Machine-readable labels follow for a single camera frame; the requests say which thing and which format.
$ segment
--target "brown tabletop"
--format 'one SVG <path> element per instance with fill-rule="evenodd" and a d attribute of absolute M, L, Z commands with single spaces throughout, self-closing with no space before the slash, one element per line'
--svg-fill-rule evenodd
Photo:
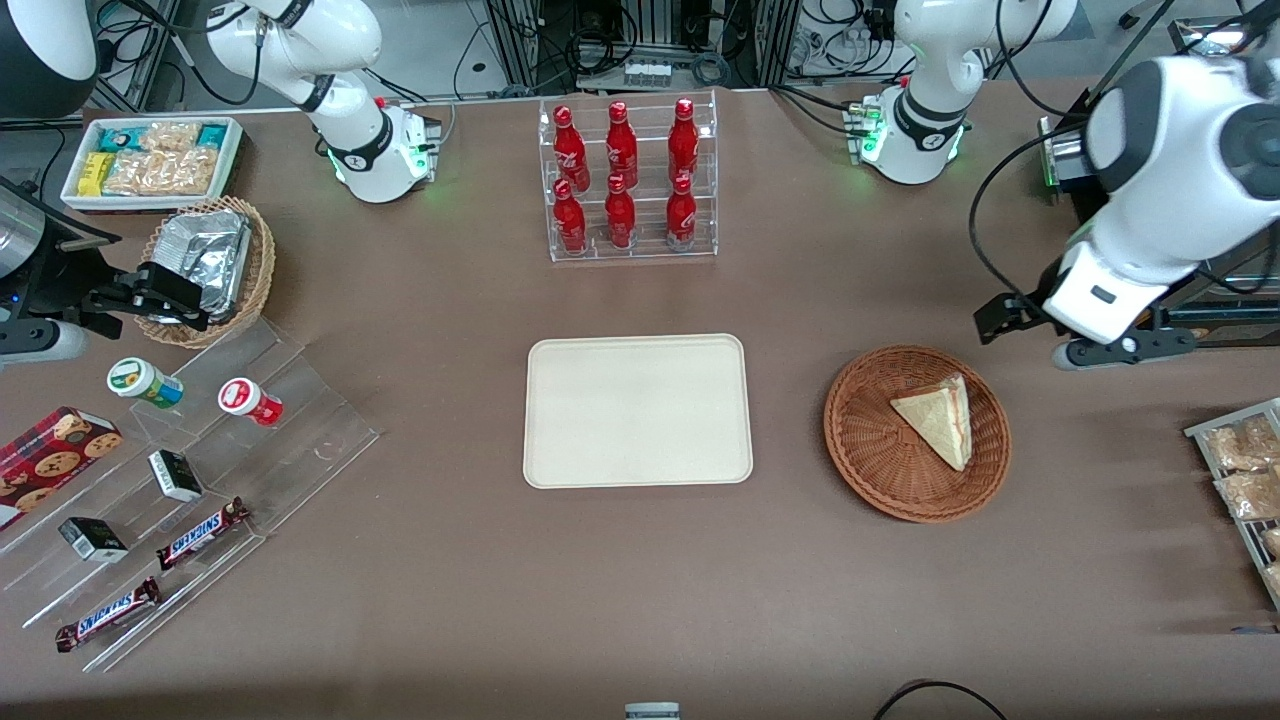
<path fill-rule="evenodd" d="M 675 700 L 690 719 L 849 719 L 916 678 L 1011 717 L 1275 716 L 1280 638 L 1228 634 L 1267 600 L 1180 429 L 1280 395 L 1276 352 L 1068 374 L 1047 329 L 978 343 L 970 314 L 1000 288 L 969 201 L 1037 117 L 1011 85 L 983 90 L 924 187 L 850 167 L 767 92 L 718 97 L 719 258 L 631 268 L 549 263 L 536 101 L 462 108 L 439 179 L 385 206 L 334 181 L 303 115 L 243 115 L 238 193 L 279 252 L 266 314 L 385 436 L 105 675 L 0 605 L 0 717 L 586 720 Z M 1034 156 L 988 201 L 991 254 L 1032 284 L 1070 210 Z M 155 222 L 101 219 L 132 238 L 111 259 L 136 260 Z M 530 346 L 703 332 L 746 348 L 745 483 L 525 483 Z M 826 455 L 832 378 L 895 342 L 955 354 L 1009 413 L 1009 479 L 955 524 L 879 514 Z M 188 356 L 129 323 L 76 361 L 9 368 L 0 437 L 61 404 L 123 414 L 102 377 L 128 354 Z M 943 691 L 908 705 L 983 716 Z"/>

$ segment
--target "red bottle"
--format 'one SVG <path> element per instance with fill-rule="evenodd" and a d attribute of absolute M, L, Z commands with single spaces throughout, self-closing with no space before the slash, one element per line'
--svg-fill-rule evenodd
<path fill-rule="evenodd" d="M 622 173 L 609 176 L 609 197 L 604 201 L 604 214 L 609 217 L 609 242 L 618 250 L 628 250 L 636 242 L 636 204 L 627 192 Z"/>
<path fill-rule="evenodd" d="M 591 172 L 586 169 L 586 143 L 573 127 L 573 113 L 564 105 L 552 111 L 556 120 L 556 164 L 561 177 L 567 179 L 579 195 L 591 187 Z"/>
<path fill-rule="evenodd" d="M 690 193 L 694 181 L 689 173 L 680 173 L 672 184 L 676 192 L 667 200 L 667 246 L 685 252 L 694 245 L 694 217 L 698 214 L 698 201 Z"/>
<path fill-rule="evenodd" d="M 636 131 L 627 120 L 627 104 L 609 104 L 609 135 L 604 138 L 609 152 L 609 172 L 622 173 L 627 188 L 640 182 L 640 156 L 636 149 Z"/>
<path fill-rule="evenodd" d="M 573 188 L 567 179 L 557 178 L 552 190 L 556 192 L 552 214 L 556 215 L 556 232 L 564 243 L 564 252 L 581 255 L 586 252 L 586 215 L 582 214 L 582 205 L 573 197 Z"/>
<path fill-rule="evenodd" d="M 694 101 L 687 97 L 676 100 L 676 124 L 671 126 L 667 137 L 667 152 L 672 184 L 680 173 L 692 177 L 698 170 L 698 128 L 694 126 Z"/>

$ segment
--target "white tray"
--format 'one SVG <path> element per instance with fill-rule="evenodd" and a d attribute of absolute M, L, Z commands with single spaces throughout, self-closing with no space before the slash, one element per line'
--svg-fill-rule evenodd
<path fill-rule="evenodd" d="M 736 337 L 544 340 L 529 351 L 525 480 L 535 488 L 740 483 L 750 474 Z"/>
<path fill-rule="evenodd" d="M 214 165 L 214 177 L 209 182 L 209 191 L 204 195 L 77 195 L 79 176 L 84 170 L 84 159 L 90 152 L 97 150 L 102 132 L 108 129 L 120 129 L 146 126 L 156 120 L 173 120 L 183 123 L 200 123 L 205 126 L 227 126 L 227 135 L 223 145 L 218 150 L 218 163 Z M 230 179 L 232 168 L 236 165 L 236 152 L 239 150 L 243 129 L 234 118 L 229 115 L 165 115 L 165 117 L 128 117 L 93 120 L 84 128 L 84 137 L 79 149 L 76 150 L 76 160 L 72 169 L 63 181 L 61 200 L 68 208 L 74 208 L 81 213 L 92 215 L 95 213 L 160 213 L 189 208 L 205 200 L 221 197 Z"/>

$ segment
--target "acrylic display stand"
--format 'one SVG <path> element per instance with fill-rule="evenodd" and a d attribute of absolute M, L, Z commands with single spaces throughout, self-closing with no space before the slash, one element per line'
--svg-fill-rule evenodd
<path fill-rule="evenodd" d="M 676 100 L 680 97 L 694 101 L 694 124 L 698 126 L 698 169 L 692 178 L 692 195 L 698 201 L 696 234 L 692 246 L 684 252 L 667 247 L 667 199 L 671 197 L 667 137 L 671 135 Z M 636 204 L 636 241 L 630 250 L 618 250 L 609 242 L 608 220 L 604 215 L 604 200 L 609 195 L 609 161 L 604 147 L 604 138 L 609 132 L 608 108 L 600 105 L 595 97 L 564 97 L 541 102 L 538 149 L 541 159 L 543 202 L 547 206 L 547 236 L 552 260 L 558 263 L 716 255 L 719 250 L 716 95 L 713 92 L 636 94 L 627 95 L 626 102 L 640 155 L 640 182 L 631 188 L 631 197 Z M 559 168 L 556 165 L 556 124 L 550 114 L 557 105 L 567 105 L 573 110 L 573 124 L 586 143 L 586 165 L 591 172 L 590 188 L 577 196 L 586 213 L 588 247 L 582 255 L 570 255 L 564 251 L 564 245 L 556 232 L 556 217 L 552 214 L 552 206 L 556 204 L 552 183 L 559 177 Z"/>
<path fill-rule="evenodd" d="M 1194 439 L 1196 446 L 1199 447 L 1201 455 L 1204 456 L 1204 462 L 1208 464 L 1208 469 L 1213 474 L 1213 487 L 1217 488 L 1220 495 L 1222 493 L 1222 479 L 1228 475 L 1228 473 L 1222 470 L 1222 464 L 1204 442 L 1204 434 L 1212 429 L 1231 427 L 1258 415 L 1265 416 L 1271 424 L 1271 430 L 1280 437 L 1280 398 L 1260 402 L 1258 405 L 1222 415 L 1216 420 L 1201 423 L 1199 425 L 1183 430 L 1183 434 Z M 1230 501 L 1225 495 L 1222 496 L 1222 500 L 1230 505 Z M 1234 515 L 1233 520 L 1236 529 L 1240 530 L 1240 537 L 1244 538 L 1244 546 L 1248 548 L 1249 557 L 1253 559 L 1253 565 L 1258 569 L 1260 574 L 1267 565 L 1280 561 L 1280 559 L 1272 557 L 1271 552 L 1267 551 L 1266 544 L 1262 542 L 1262 533 L 1280 525 L 1280 520 L 1239 520 Z M 1280 611 L 1280 594 L 1277 594 L 1270 584 L 1263 583 L 1263 585 L 1271 596 L 1271 603 L 1275 606 L 1276 611 Z"/>
<path fill-rule="evenodd" d="M 164 602 L 131 615 L 73 650 L 83 670 L 108 670 L 262 544 L 284 520 L 365 451 L 378 433 L 316 374 L 302 347 L 266 320 L 219 340 L 174 373 L 186 386 L 177 406 L 134 404 L 116 421 L 124 443 L 0 534 L 0 602 L 23 628 L 54 635 L 155 575 Z M 247 377 L 284 404 L 270 428 L 218 407 L 216 393 Z M 205 488 L 191 503 L 160 493 L 148 455 L 187 456 Z M 161 574 L 166 547 L 233 497 L 252 515 L 186 562 Z M 119 562 L 81 560 L 58 532 L 67 518 L 106 520 L 128 546 Z"/>

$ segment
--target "wicker basket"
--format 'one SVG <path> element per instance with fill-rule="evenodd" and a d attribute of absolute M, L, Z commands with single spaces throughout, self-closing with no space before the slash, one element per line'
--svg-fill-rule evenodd
<path fill-rule="evenodd" d="M 961 373 L 969 389 L 973 459 L 946 464 L 893 410 L 890 400 Z M 964 363 L 929 347 L 891 345 L 840 372 L 823 411 L 827 450 L 845 480 L 877 509 L 915 523 L 946 523 L 977 512 L 1009 473 L 1005 409 Z"/>
<path fill-rule="evenodd" d="M 248 258 L 244 259 L 244 278 L 241 281 L 239 300 L 237 301 L 239 307 L 229 322 L 221 325 L 209 325 L 205 332 L 193 331 L 187 325 L 165 325 L 143 316 L 134 318 L 142 332 L 151 340 L 191 350 L 202 350 L 223 336 L 250 327 L 262 314 L 266 296 L 271 292 L 271 273 L 275 270 L 275 241 L 271 238 L 271 228 L 266 227 L 262 215 L 252 205 L 238 197 L 219 197 L 183 208 L 175 215 L 211 213 L 214 210 L 236 210 L 248 217 L 253 223 L 253 234 L 248 241 Z M 151 259 L 159 237 L 160 228 L 157 227 L 151 233 L 151 241 L 142 250 L 143 260 Z"/>

